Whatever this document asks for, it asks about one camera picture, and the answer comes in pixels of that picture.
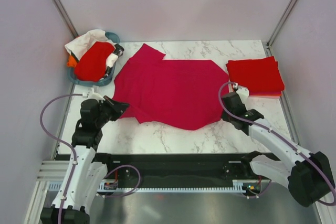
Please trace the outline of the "magenta t shirt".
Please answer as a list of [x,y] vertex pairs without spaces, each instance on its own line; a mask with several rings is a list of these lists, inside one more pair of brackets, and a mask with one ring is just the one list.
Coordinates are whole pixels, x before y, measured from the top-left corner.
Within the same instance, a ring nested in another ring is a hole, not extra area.
[[129,104],[125,118],[198,130],[220,120],[218,94],[228,74],[212,60],[166,60],[143,44],[117,74],[113,100]]

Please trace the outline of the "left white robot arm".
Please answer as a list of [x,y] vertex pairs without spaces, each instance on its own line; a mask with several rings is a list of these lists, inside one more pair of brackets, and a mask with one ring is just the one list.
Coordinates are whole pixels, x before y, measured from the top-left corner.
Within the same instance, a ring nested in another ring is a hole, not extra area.
[[129,104],[108,96],[86,99],[81,103],[71,143],[69,165],[61,188],[50,207],[42,209],[42,223],[89,223],[90,207],[103,178],[111,178],[115,165],[96,161],[102,128],[119,119]]

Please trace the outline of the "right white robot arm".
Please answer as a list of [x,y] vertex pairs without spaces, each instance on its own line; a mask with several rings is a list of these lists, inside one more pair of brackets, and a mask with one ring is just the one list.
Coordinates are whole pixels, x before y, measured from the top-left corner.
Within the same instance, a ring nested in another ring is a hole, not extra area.
[[293,199],[304,207],[320,202],[327,194],[335,195],[335,182],[325,154],[312,153],[276,132],[261,113],[246,109],[236,92],[219,95],[218,99],[224,121],[260,142],[277,157],[273,160],[252,152],[248,161],[240,166],[245,178],[256,175],[269,178],[287,188]]

